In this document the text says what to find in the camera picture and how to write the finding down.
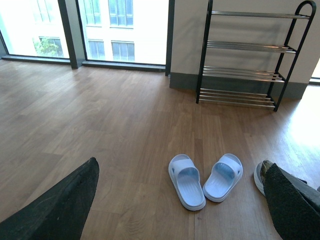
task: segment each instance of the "large window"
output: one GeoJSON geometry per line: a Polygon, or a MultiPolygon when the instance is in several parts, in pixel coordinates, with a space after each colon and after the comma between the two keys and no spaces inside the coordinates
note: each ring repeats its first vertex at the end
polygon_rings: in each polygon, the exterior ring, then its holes
{"type": "Polygon", "coordinates": [[[88,25],[100,25],[101,14],[99,0],[84,0],[85,18],[88,25]]]}
{"type": "Polygon", "coordinates": [[[132,27],[134,24],[133,0],[109,0],[110,25],[132,27]]]}
{"type": "Polygon", "coordinates": [[[77,1],[88,61],[166,64],[169,0],[77,1]]]}
{"type": "Polygon", "coordinates": [[[135,44],[132,42],[112,41],[113,60],[116,62],[134,62],[135,44]]]}
{"type": "Polygon", "coordinates": [[[69,58],[58,0],[3,0],[0,30],[10,55],[69,58]]]}
{"type": "Polygon", "coordinates": [[[89,40],[90,58],[105,60],[105,46],[103,41],[89,40]]]}
{"type": "Polygon", "coordinates": [[[56,20],[54,0],[31,0],[31,7],[36,23],[52,23],[56,20]]]}

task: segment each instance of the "shelf bar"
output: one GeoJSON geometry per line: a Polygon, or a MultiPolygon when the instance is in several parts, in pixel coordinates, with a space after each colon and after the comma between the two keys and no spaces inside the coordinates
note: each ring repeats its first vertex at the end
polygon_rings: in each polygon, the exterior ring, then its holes
{"type": "Polygon", "coordinates": [[[208,91],[201,91],[200,94],[208,94],[207,96],[221,95],[221,96],[248,98],[248,99],[265,99],[265,100],[272,101],[272,99],[270,97],[260,97],[260,96],[246,96],[246,95],[226,94],[226,93],[217,93],[217,92],[208,92],[208,91]]]}
{"type": "Polygon", "coordinates": [[[200,97],[204,97],[204,98],[212,98],[212,99],[229,99],[229,100],[232,100],[232,101],[236,101],[236,103],[238,103],[238,101],[246,101],[246,102],[255,102],[255,103],[266,103],[266,104],[269,104],[269,103],[273,103],[271,101],[266,101],[266,100],[254,100],[254,99],[244,99],[244,98],[236,98],[236,97],[223,97],[223,96],[207,96],[207,95],[201,95],[200,94],[200,97]]]}
{"type": "Polygon", "coordinates": [[[225,91],[201,88],[199,100],[227,104],[241,104],[274,108],[275,102],[266,94],[238,91],[225,91]]]}
{"type": "Polygon", "coordinates": [[[230,49],[230,50],[245,50],[258,52],[273,52],[273,53],[292,53],[296,51],[289,46],[259,44],[259,43],[245,43],[245,42],[224,42],[224,41],[207,41],[208,48],[214,49],[230,49]]]}
{"type": "Polygon", "coordinates": [[[222,77],[222,78],[234,78],[234,79],[243,79],[243,80],[249,80],[249,81],[260,81],[260,82],[273,82],[273,83],[284,83],[282,79],[264,79],[264,78],[250,78],[245,76],[238,76],[238,75],[231,75],[231,74],[218,74],[218,73],[205,73],[203,72],[203,76],[208,77],[222,77]]]}
{"type": "Polygon", "coordinates": [[[199,99],[200,101],[207,101],[207,102],[215,102],[215,103],[225,103],[225,104],[237,104],[237,105],[244,105],[244,106],[256,106],[256,107],[264,107],[264,108],[275,108],[274,105],[263,105],[263,104],[253,104],[253,103],[245,103],[245,102],[236,102],[236,101],[220,101],[220,100],[212,100],[212,99],[199,99]]]}
{"type": "Polygon", "coordinates": [[[284,83],[284,79],[279,76],[279,73],[268,71],[250,71],[245,69],[236,68],[223,68],[223,67],[203,67],[203,75],[210,77],[222,77],[222,78],[235,78],[245,79],[251,81],[263,81],[263,82],[278,82],[284,83]]]}
{"type": "Polygon", "coordinates": [[[244,95],[257,95],[257,96],[268,96],[264,93],[252,93],[252,92],[242,92],[242,91],[226,91],[226,90],[215,90],[215,89],[209,89],[209,88],[200,88],[200,90],[205,91],[213,91],[213,92],[220,92],[220,93],[228,93],[228,94],[244,94],[244,95]]]}
{"type": "Polygon", "coordinates": [[[212,11],[211,14],[220,15],[220,16],[277,18],[277,19],[307,19],[308,20],[310,18],[310,16],[302,15],[302,14],[236,12],[236,11],[212,11]]]}
{"type": "Polygon", "coordinates": [[[250,73],[250,74],[258,74],[258,75],[276,75],[278,76],[279,73],[275,73],[274,71],[265,71],[265,70],[248,70],[248,69],[240,69],[240,68],[228,68],[228,67],[218,67],[218,66],[204,66],[203,67],[206,70],[212,70],[212,71],[225,71],[225,72],[244,72],[244,73],[250,73]]]}

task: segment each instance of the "white slipper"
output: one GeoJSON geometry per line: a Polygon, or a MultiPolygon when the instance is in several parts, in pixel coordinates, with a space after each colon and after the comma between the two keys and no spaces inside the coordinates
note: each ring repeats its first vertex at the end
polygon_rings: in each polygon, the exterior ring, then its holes
{"type": "Polygon", "coordinates": [[[203,186],[204,195],[213,202],[222,202],[239,182],[243,172],[239,158],[231,153],[223,155],[212,167],[211,175],[203,186]]]}
{"type": "Polygon", "coordinates": [[[175,156],[169,163],[169,175],[186,209],[197,211],[206,205],[200,185],[200,174],[190,157],[185,154],[175,156]]]}

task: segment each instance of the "slipper strap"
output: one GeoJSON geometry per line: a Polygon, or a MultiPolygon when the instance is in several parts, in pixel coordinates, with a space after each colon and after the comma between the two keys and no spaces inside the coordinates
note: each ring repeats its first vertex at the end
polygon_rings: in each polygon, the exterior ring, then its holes
{"type": "Polygon", "coordinates": [[[229,168],[232,169],[233,173],[234,173],[234,176],[238,176],[239,173],[241,172],[241,168],[242,166],[237,163],[235,160],[227,157],[227,156],[224,156],[222,157],[218,162],[217,164],[225,164],[227,165],[229,168]]]}
{"type": "Polygon", "coordinates": [[[179,173],[188,168],[194,168],[199,173],[198,169],[195,167],[194,162],[191,159],[182,159],[178,161],[174,161],[171,164],[171,171],[173,171],[174,179],[177,180],[179,173]]]}

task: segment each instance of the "window sill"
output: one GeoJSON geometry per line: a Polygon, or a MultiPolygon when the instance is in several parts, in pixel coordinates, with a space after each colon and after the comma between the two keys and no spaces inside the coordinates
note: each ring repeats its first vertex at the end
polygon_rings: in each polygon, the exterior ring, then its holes
{"type": "Polygon", "coordinates": [[[85,25],[86,27],[90,27],[90,28],[102,28],[102,25],[94,25],[94,24],[87,24],[87,25],[85,25]]]}
{"type": "Polygon", "coordinates": [[[128,29],[128,30],[133,30],[133,26],[110,26],[111,29],[128,29]]]}
{"type": "Polygon", "coordinates": [[[109,69],[121,69],[121,70],[135,70],[145,72],[165,72],[166,66],[160,64],[145,64],[145,63],[134,63],[134,62],[114,62],[114,61],[98,61],[98,60],[87,60],[82,62],[83,66],[86,67],[98,67],[98,68],[109,68],[109,69]]]}
{"type": "Polygon", "coordinates": [[[5,55],[1,59],[8,60],[8,61],[20,61],[20,62],[30,62],[30,63],[42,63],[42,64],[48,63],[48,64],[70,65],[70,59],[68,59],[68,58],[5,55]]]}

